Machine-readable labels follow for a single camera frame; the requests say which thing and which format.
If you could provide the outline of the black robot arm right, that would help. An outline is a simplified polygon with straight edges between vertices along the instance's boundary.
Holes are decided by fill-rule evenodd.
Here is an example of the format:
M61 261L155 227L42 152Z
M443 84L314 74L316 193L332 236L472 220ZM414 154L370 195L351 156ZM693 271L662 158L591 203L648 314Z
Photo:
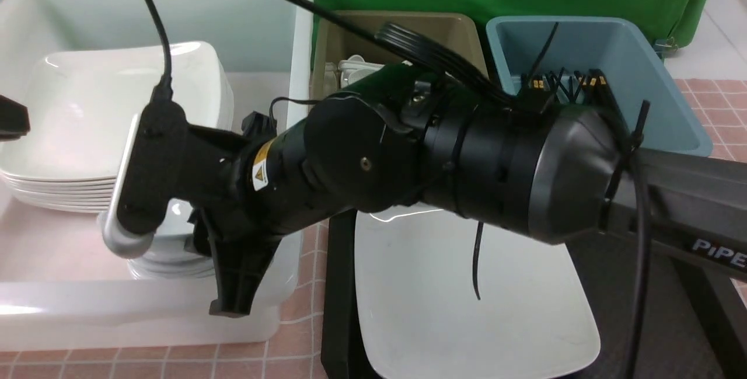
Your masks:
M212 315L250 314L283 237L350 209L422 203L546 244L592 232L653 241L745 281L745 164L643 148L650 102L620 120L550 90L486 99L405 63L322 100L278 133L253 112L241 134L187 121L166 85L134 118L102 236L136 259L175 200L192 206L194 251L213 259Z

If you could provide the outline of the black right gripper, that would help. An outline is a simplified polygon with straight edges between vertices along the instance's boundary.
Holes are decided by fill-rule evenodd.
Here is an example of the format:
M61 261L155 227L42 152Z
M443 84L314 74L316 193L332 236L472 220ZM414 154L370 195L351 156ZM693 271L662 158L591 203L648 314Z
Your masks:
M213 261L217 298L209 312L230 318L250 315L282 240L250 181L253 158L277 134L277 124L253 112L241 129L190 124L175 102L147 104L131 126L102 230L110 251L135 259L151 248L170 202L189 203L197 251Z

